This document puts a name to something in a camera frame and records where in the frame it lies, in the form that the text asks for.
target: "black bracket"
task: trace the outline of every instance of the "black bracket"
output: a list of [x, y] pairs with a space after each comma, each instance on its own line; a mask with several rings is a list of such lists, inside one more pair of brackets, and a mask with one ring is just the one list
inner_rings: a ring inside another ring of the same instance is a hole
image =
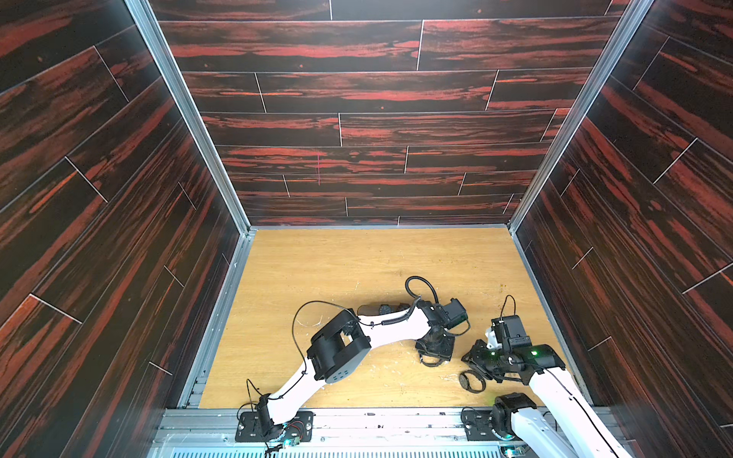
[[[284, 429], [285, 433], [278, 442], [296, 437], [300, 438], [300, 442], [310, 442], [313, 436], [313, 412], [310, 410], [299, 410], [295, 417], [286, 423]], [[259, 419], [256, 411], [245, 411], [239, 415], [239, 423], [234, 441], [265, 442], [262, 436], [262, 430], [259, 427]]]
[[463, 409], [460, 417], [469, 442], [496, 440], [491, 427], [491, 408]]

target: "wood grain panel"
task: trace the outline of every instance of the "wood grain panel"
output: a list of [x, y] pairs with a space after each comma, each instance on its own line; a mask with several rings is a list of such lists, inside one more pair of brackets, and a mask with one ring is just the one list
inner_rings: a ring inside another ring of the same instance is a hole
[[608, 11], [605, 12], [607, 16], [616, 15], [620, 16], [624, 14], [626, 8], [629, 6], [631, 0], [611, 0], [611, 4], [608, 5]]
[[162, 22], [184, 71], [414, 70], [420, 21]]
[[[712, 362], [731, 360], [729, 350], [649, 260], [631, 237], [628, 224], [593, 191], [583, 172], [572, 181], [563, 201], [629, 299], [631, 306], [622, 318], [627, 328], [638, 329], [616, 333], [614, 338], [636, 367], [649, 398], [662, 409], [666, 427], [689, 453], [700, 444], [691, 439], [690, 429], [695, 429], [694, 437], [706, 438], [707, 450], [694, 453], [724, 455], [715, 423], [724, 423], [733, 412], [733, 396], [727, 389], [733, 365], [723, 363], [722, 369]], [[680, 399], [689, 399], [683, 403], [684, 413], [679, 411]]]
[[668, 40], [635, 92], [733, 160], [733, 64]]
[[0, 7], [0, 92], [133, 25], [118, 0], [8, 3]]
[[733, 163], [695, 141], [657, 181], [662, 193], [733, 256]]
[[[583, 233], [582, 228], [570, 215], [570, 211], [565, 206], [559, 192], [552, 183], [542, 189], [538, 200], [537, 209], [535, 210], [537, 242], [542, 246], [552, 243], [556, 251], [552, 253], [553, 257], [551, 259], [564, 260], [566, 267], [570, 271], [588, 253], [592, 244], [588, 241], [588, 237]], [[540, 248], [535, 250], [536, 254], [540, 254], [540, 251]], [[574, 300], [573, 302], [584, 303], [585, 300]], [[569, 309], [573, 306], [574, 304], [567, 305]], [[578, 328], [582, 332], [583, 326], [580, 325]], [[601, 336], [595, 342], [587, 341], [586, 347], [590, 348], [607, 336]]]
[[282, 174], [229, 173], [238, 196], [288, 197], [285, 178]]
[[[171, 162], [168, 159], [166, 166], [169, 167]], [[72, 310], [84, 310], [89, 308], [86, 306], [88, 302], [96, 304], [86, 316], [84, 326], [80, 328], [69, 350], [54, 367], [38, 395], [28, 404], [23, 417], [9, 431], [3, 445], [6, 457], [24, 454], [57, 457], [61, 454], [139, 312], [143, 309], [142, 313], [145, 314], [144, 305], [148, 304], [148, 299], [155, 297], [152, 300], [158, 300], [159, 296], [150, 292], [154, 290], [158, 276], [165, 272], [163, 262], [176, 245], [172, 236], [185, 215], [181, 209], [191, 207], [177, 183], [174, 182], [170, 188], [174, 192], [167, 199], [157, 199], [162, 201], [158, 204], [161, 211], [147, 225], [147, 230], [141, 234], [140, 242], [135, 244], [130, 256], [124, 262], [114, 264], [116, 273], [111, 280], [97, 286], [97, 290], [103, 293], [91, 297], [84, 295], [79, 299], [79, 304], [71, 307]], [[98, 245], [97, 253], [104, 252], [105, 248]], [[97, 267], [94, 261], [101, 261], [101, 258], [87, 256], [84, 261], [86, 265]], [[96, 273], [96, 276], [91, 275], [91, 280], [105, 273], [104, 269], [98, 270], [101, 272]], [[71, 283], [73, 293], [96, 293], [89, 287], [79, 288], [79, 285], [86, 286], [90, 279], [83, 278], [86, 281]]]
[[183, 72], [199, 111], [264, 113], [254, 73]]
[[0, 212], [0, 323], [51, 271], [104, 205], [63, 160]]
[[94, 48], [0, 94], [0, 208], [126, 103]]
[[599, 378], [606, 384], [613, 400], [611, 412], [627, 437], [635, 440], [638, 458], [653, 457], [659, 451], [684, 456], [655, 409], [645, 387], [636, 377], [636, 369], [612, 338], [589, 352]]
[[128, 100], [161, 76], [137, 26], [108, 38], [97, 45], [97, 50]]
[[555, 114], [552, 116], [547, 130], [542, 134], [542, 141], [552, 141], [555, 139], [568, 113], [570, 113], [570, 108], [558, 108], [555, 110]]
[[267, 147], [337, 147], [333, 114], [201, 113], [214, 143]]
[[496, 71], [260, 73], [268, 113], [479, 111]]
[[658, 1], [644, 20], [667, 35], [733, 63], [733, 10], [725, 1]]
[[[200, 232], [199, 245], [192, 246], [198, 249], [189, 249], [185, 258], [179, 265], [185, 262], [191, 263], [191, 274], [188, 275], [186, 287], [171, 312], [171, 319], [167, 320], [165, 330], [161, 331], [161, 337], [150, 356], [150, 360], [174, 374], [175, 377], [186, 378], [187, 371], [180, 371], [178, 366], [183, 352], [189, 351], [196, 354], [196, 348], [191, 346], [187, 340], [196, 338], [200, 341], [206, 323], [201, 322], [210, 317], [211, 309], [214, 307], [221, 283], [224, 281], [229, 265], [223, 256], [221, 249], [226, 245], [227, 239], [231, 238], [228, 233], [226, 219], [228, 212], [223, 205], [216, 203], [212, 206], [210, 214], [213, 217], [210, 230]], [[193, 296], [184, 296], [186, 292]]]
[[62, 457], [109, 456], [114, 438], [119, 434], [119, 426], [130, 412], [144, 373], [148, 367], [152, 368], [148, 361], [182, 290], [183, 287], [170, 273], [164, 269], [160, 272], [64, 447]]
[[110, 200], [179, 119], [173, 97], [159, 78], [76, 148], [69, 159]]
[[570, 108], [590, 68], [501, 70], [487, 109]]
[[494, 19], [598, 16], [608, 0], [331, 0], [334, 20]]
[[249, 222], [253, 226], [396, 226], [397, 219], [396, 216], [386, 216], [384, 218], [270, 216], [249, 218]]
[[[0, 326], [0, 413], [10, 428], [25, 410], [79, 324], [28, 296]], [[0, 441], [5, 434], [0, 433]]]
[[159, 21], [326, 21], [324, 0], [152, 0]]
[[166, 199], [161, 197], [178, 187], [177, 179], [182, 172], [172, 164], [182, 166], [183, 158], [195, 158], [198, 152], [193, 148], [193, 139], [185, 125], [179, 125], [34, 292], [84, 321], [119, 266], [166, 204]]
[[230, 174], [402, 173], [405, 147], [216, 147]]
[[239, 196], [247, 217], [258, 216], [346, 216], [341, 197], [249, 197]]
[[354, 197], [349, 216], [501, 215], [511, 194], [445, 197]]
[[548, 257], [542, 253], [539, 243], [537, 243], [537, 246], [534, 244], [529, 246], [525, 250], [525, 255], [527, 262], [532, 267], [532, 271], [537, 278], [540, 289], [544, 293], [545, 298], [548, 299], [550, 310], [557, 319], [560, 333], [572, 351], [573, 359], [575, 359], [578, 370], [580, 370], [581, 376], [586, 382], [593, 403], [596, 405], [607, 405], [608, 395], [601, 388], [603, 385], [595, 375], [595, 370], [586, 351], [586, 346], [578, 332], [578, 326], [573, 321], [572, 315], [565, 308], [565, 304], [568, 301], [564, 299], [566, 293], [563, 287], [566, 287], [568, 283], [558, 282], [554, 277], [547, 275], [547, 272], [552, 271], [548, 270], [548, 264], [551, 264], [551, 261], [548, 261]]
[[285, 175], [293, 197], [456, 196], [461, 174]]
[[523, 193], [536, 170], [471, 172], [465, 175], [461, 196]]
[[587, 116], [652, 182], [695, 139], [613, 78], [606, 81]]
[[685, 297], [728, 347], [733, 347], [733, 267], [706, 280]]
[[419, 69], [592, 67], [618, 20], [426, 21]]
[[411, 224], [507, 224], [511, 215], [401, 216], [400, 226]]
[[140, 386], [124, 423], [114, 438], [110, 456], [144, 458], [163, 418], [166, 394], [172, 384], [170, 375], [153, 366], [145, 369]]
[[550, 173], [550, 182], [553, 184], [560, 195], [563, 194], [565, 188], [570, 184], [575, 174], [578, 173], [578, 166], [572, 162], [570, 155], [563, 154], [557, 165]]
[[679, 291], [730, 262], [588, 119], [566, 154], [596, 183], [596, 191]]
[[552, 110], [343, 114], [344, 145], [435, 145], [539, 141]]
[[621, 81], [626, 87], [633, 89], [641, 76], [647, 71], [652, 60], [667, 41], [668, 35], [657, 32], [642, 23], [629, 45], [624, 49], [621, 59], [616, 64], [611, 75]]
[[550, 143], [410, 147], [407, 173], [535, 170]]
[[218, 204], [218, 199], [220, 197], [216, 184], [211, 182], [206, 199], [186, 213], [185, 219], [174, 235], [174, 239], [179, 242], [166, 260], [166, 267], [184, 285], [191, 278], [196, 261], [219, 219], [222, 206]]

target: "red and black wood pattern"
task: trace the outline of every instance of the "red and black wood pattern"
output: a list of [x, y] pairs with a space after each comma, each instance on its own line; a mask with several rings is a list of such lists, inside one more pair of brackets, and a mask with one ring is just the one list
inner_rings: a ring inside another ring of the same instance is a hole
[[285, 175], [292, 197], [456, 196], [461, 174]]
[[0, 15], [0, 92], [133, 25], [119, 0], [8, 3]]
[[239, 196], [247, 217], [348, 216], [344, 197]]
[[396, 226], [398, 217], [358, 218], [350, 216], [255, 216], [253, 226]]
[[542, 134], [542, 141], [552, 141], [555, 139], [569, 113], [570, 108], [558, 108], [555, 110], [555, 114], [545, 129], [545, 133]]
[[149, 361], [157, 346], [168, 343], [161, 341], [162, 333], [182, 290], [167, 270], [160, 271], [61, 457], [109, 456], [147, 368], [172, 378]]
[[328, 0], [152, 0], [159, 21], [327, 21]]
[[68, 157], [111, 200], [179, 120], [180, 112], [161, 77]]
[[183, 71], [414, 70], [420, 21], [161, 22]]
[[670, 39], [634, 92], [733, 160], [733, 64]]
[[62, 159], [0, 212], [0, 325], [104, 207]]
[[565, 154], [595, 183], [608, 206], [679, 291], [730, 263], [731, 257], [635, 169], [588, 119]]
[[695, 141], [655, 184], [733, 256], [733, 162]]
[[[79, 324], [28, 296], [0, 326], [3, 430], [18, 420], [76, 335]], [[0, 443], [5, 432], [0, 432]]]
[[331, 0], [335, 21], [601, 16], [608, 0]]
[[220, 145], [337, 147], [334, 114], [201, 113], [211, 139]]
[[511, 194], [492, 196], [354, 197], [349, 216], [502, 215]]
[[230, 172], [234, 190], [238, 196], [288, 197], [288, 188], [282, 174], [241, 174]]
[[128, 100], [137, 97], [161, 75], [137, 26], [108, 38], [97, 45], [97, 50]]
[[733, 347], [733, 266], [706, 280], [685, 295], [703, 320], [728, 347]]
[[342, 114], [344, 145], [394, 146], [540, 141], [553, 110]]
[[624, 11], [626, 11], [629, 3], [631, 3], [631, 0], [611, 0], [611, 4], [608, 5], [608, 10], [606, 10], [605, 14], [607, 16], [620, 16], [624, 14]]
[[629, 42], [611, 75], [633, 89], [667, 41], [668, 35], [642, 23]]
[[0, 208], [126, 103], [94, 48], [1, 93]]
[[511, 214], [503, 215], [455, 215], [455, 216], [401, 216], [400, 226], [414, 224], [507, 224]]
[[264, 113], [254, 73], [183, 72], [200, 111]]
[[[733, 396], [726, 388], [733, 380], [733, 364], [722, 363], [722, 369], [711, 366], [713, 361], [733, 359], [730, 351], [649, 260], [627, 230], [628, 224], [593, 190], [583, 172], [572, 181], [563, 200], [628, 298], [627, 304], [617, 304], [610, 315], [620, 321], [611, 335], [636, 368], [665, 426], [688, 453], [730, 453], [733, 447], [722, 441], [717, 424], [723, 424], [733, 412]], [[605, 325], [609, 329], [616, 326], [614, 320]], [[678, 410], [680, 399], [689, 399], [683, 412]], [[695, 437], [706, 438], [706, 450], [694, 451], [699, 443], [691, 440], [689, 428], [695, 429]]]
[[478, 194], [522, 194], [537, 170], [481, 171], [465, 175], [461, 196]]
[[650, 27], [733, 63], [733, 9], [719, 0], [656, 1], [644, 22]]
[[406, 173], [534, 170], [550, 142], [410, 147]]
[[216, 147], [235, 173], [403, 173], [407, 147]]
[[570, 108], [591, 68], [499, 70], [486, 109]]
[[34, 293], [84, 321], [130, 250], [166, 205], [161, 197], [175, 188], [180, 191], [177, 180], [183, 171], [176, 166], [183, 168], [187, 157], [198, 154], [193, 148], [194, 141], [181, 123]]
[[587, 116], [653, 182], [695, 139], [613, 77]]
[[618, 20], [425, 21], [419, 70], [592, 67]]
[[268, 113], [479, 111], [496, 71], [260, 73]]

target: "metal mounting plate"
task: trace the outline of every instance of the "metal mounting plate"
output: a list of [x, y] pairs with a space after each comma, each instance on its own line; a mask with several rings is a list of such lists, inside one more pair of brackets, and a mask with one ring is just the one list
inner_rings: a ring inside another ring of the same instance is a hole
[[[293, 426], [292, 423], [300, 421], [303, 426], [298, 431], [297, 426]], [[313, 437], [313, 412], [308, 410], [299, 410], [298, 414], [290, 421], [288, 426], [285, 428], [284, 439], [291, 437], [301, 436], [301, 442], [310, 442]], [[239, 415], [239, 423], [237, 425], [237, 432], [234, 436], [234, 441], [239, 443], [252, 443], [252, 442], [265, 442], [264, 437], [259, 429], [259, 422], [257, 421], [257, 412], [242, 412]]]

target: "aluminum frame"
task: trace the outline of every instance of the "aluminum frame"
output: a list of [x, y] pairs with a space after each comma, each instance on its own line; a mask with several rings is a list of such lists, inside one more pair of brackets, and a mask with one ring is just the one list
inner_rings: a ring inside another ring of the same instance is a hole
[[188, 91], [188, 86], [183, 80], [183, 75], [163, 35], [161, 26], [158, 24], [158, 19], [150, 7], [150, 3], [147, 0], [125, 0], [125, 5], [130, 10], [130, 14], [133, 16], [135, 24], [152, 55], [152, 60], [158, 66], [163, 80], [173, 96], [173, 101], [178, 106], [183, 121], [188, 126], [188, 130], [191, 132], [196, 146], [204, 158], [206, 167], [224, 198], [226, 208], [229, 209], [237, 230], [240, 234], [247, 234], [250, 223], [244, 213], [242, 203], [237, 197], [229, 175], [226, 174], [224, 164], [216, 152], [214, 142], [211, 140], [208, 130], [206, 130], [204, 120], [201, 118], [194, 99], [191, 97], [191, 92]]
[[514, 215], [509, 220], [509, 232], [516, 233], [522, 224], [524, 217], [529, 212], [530, 207], [539, 196], [539, 192], [550, 178], [550, 174], [555, 169], [555, 165], [560, 161], [562, 154], [565, 152], [567, 145], [570, 144], [575, 132], [581, 126], [583, 119], [586, 117], [588, 110], [593, 105], [596, 97], [603, 88], [606, 80], [611, 75], [621, 55], [626, 50], [631, 38], [641, 25], [644, 16], [647, 15], [649, 8], [654, 0], [632, 0], [626, 11], [621, 16], [621, 20], [614, 29], [611, 37], [608, 39], [603, 52], [596, 61], [593, 70], [588, 75], [588, 80], [583, 86], [578, 98], [570, 109], [570, 113], [562, 123], [557, 136], [550, 145], [545, 159], [539, 165], [537, 173], [529, 183], [527, 191], [524, 193], [519, 207], [517, 207]]

